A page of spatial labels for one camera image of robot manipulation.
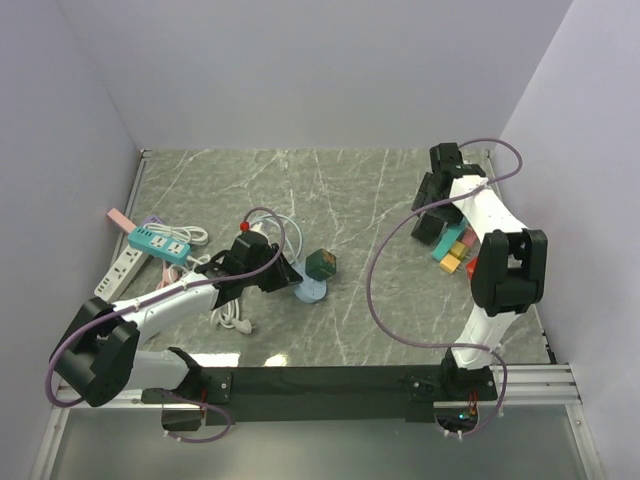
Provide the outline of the teal triangular socket adapter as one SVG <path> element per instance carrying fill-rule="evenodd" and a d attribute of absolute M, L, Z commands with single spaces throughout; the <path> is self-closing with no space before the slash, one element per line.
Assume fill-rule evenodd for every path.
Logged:
<path fill-rule="evenodd" d="M 450 225 L 445 228 L 444 233 L 432 251 L 432 258 L 440 262 L 449 253 L 454 243 L 461 238 L 467 231 L 467 226 L 462 223 L 460 225 Z"/>

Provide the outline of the light blue round socket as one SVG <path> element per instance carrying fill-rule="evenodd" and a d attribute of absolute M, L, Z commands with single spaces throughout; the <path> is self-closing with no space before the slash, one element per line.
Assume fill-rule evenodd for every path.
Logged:
<path fill-rule="evenodd" d="M 293 268 L 302 277 L 302 282 L 293 289 L 295 297 L 305 304 L 314 304 L 323 300 L 328 291 L 327 282 L 309 277 L 302 263 L 296 263 Z"/>

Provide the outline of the yellow USB charger plug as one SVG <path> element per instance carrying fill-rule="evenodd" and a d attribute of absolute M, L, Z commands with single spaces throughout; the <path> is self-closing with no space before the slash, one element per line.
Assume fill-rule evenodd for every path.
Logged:
<path fill-rule="evenodd" d="M 455 241 L 449 249 L 449 254 L 457 260 L 464 260 L 469 252 L 470 247 L 461 241 Z"/>

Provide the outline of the dark green cube socket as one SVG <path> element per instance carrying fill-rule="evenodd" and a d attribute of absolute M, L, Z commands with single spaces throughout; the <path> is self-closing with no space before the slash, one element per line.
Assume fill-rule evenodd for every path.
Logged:
<path fill-rule="evenodd" d="M 305 260 L 305 273 L 316 281 L 324 281 L 337 273 L 336 256 L 325 249 L 318 249 Z"/>

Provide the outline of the red cube socket adapter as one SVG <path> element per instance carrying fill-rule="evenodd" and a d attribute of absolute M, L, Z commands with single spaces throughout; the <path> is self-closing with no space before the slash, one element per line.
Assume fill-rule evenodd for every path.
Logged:
<path fill-rule="evenodd" d="M 478 258 L 473 258 L 466 266 L 466 273 L 467 273 L 467 277 L 469 280 L 472 279 L 473 274 L 475 272 L 475 268 L 476 268 L 476 263 L 477 263 Z"/>

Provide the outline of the purple USB power strip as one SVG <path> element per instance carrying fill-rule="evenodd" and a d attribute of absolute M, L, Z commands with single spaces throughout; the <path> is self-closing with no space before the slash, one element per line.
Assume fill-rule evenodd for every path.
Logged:
<path fill-rule="evenodd" d="M 140 225 L 141 226 L 145 226 L 145 225 L 151 224 L 151 223 L 160 224 L 160 225 L 164 224 L 163 220 L 159 216 L 150 215 L 150 216 L 146 217 L 144 220 L 142 220 Z"/>

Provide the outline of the teal USB power strip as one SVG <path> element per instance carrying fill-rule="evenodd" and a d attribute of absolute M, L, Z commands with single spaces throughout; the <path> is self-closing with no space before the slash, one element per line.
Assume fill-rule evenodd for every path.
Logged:
<path fill-rule="evenodd" d="M 191 253 L 188 243 L 145 227 L 136 227 L 128 234 L 127 240 L 132 248 L 174 265 L 184 266 Z"/>

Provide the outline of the white USB power strip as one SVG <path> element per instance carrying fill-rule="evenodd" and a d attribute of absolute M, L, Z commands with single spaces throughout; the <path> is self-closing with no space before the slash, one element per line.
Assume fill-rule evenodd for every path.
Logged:
<path fill-rule="evenodd" d="M 126 246 L 94 289 L 94 295 L 108 303 L 116 301 L 135 279 L 148 258 L 148 254 Z"/>

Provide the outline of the pink long power strip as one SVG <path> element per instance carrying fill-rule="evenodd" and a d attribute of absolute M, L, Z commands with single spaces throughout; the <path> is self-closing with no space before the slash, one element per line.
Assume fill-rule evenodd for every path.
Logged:
<path fill-rule="evenodd" d="M 117 208 L 111 208 L 107 217 L 125 234 L 129 235 L 136 229 L 136 225 Z"/>

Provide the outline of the pink triangular socket adapter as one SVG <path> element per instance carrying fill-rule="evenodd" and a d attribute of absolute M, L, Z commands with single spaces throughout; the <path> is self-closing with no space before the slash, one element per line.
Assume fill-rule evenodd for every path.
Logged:
<path fill-rule="evenodd" d="M 462 237 L 460 238 L 460 242 L 466 246 L 467 248 L 471 248 L 474 243 L 476 242 L 476 240 L 478 239 L 475 231 L 468 227 L 465 230 L 465 233 L 462 235 Z"/>

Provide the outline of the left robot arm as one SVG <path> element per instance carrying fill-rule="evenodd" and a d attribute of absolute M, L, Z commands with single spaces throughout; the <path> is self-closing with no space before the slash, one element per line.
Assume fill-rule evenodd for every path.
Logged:
<path fill-rule="evenodd" d="M 162 389 L 176 401 L 202 399 L 203 368 L 183 350 L 140 346 L 190 315 L 219 309 L 256 286 L 270 293 L 303 280 L 278 244 L 254 231 L 179 281 L 150 294 L 109 304 L 85 302 L 50 358 L 58 374 L 92 407 L 132 389 Z"/>

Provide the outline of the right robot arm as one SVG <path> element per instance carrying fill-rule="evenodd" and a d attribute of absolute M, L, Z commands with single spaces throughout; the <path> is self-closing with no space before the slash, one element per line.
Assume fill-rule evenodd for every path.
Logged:
<path fill-rule="evenodd" d="M 429 149 L 431 170 L 418 188 L 411 210 L 428 204 L 411 236 L 425 245 L 444 240 L 443 230 L 469 227 L 480 242 L 470 277 L 474 306 L 450 349 L 454 365 L 441 371 L 444 395 L 460 399 L 474 386 L 470 370 L 488 366 L 506 330 L 544 293 L 548 238 L 528 228 L 492 189 L 494 181 L 478 164 L 463 160 L 461 147 L 440 143 Z"/>

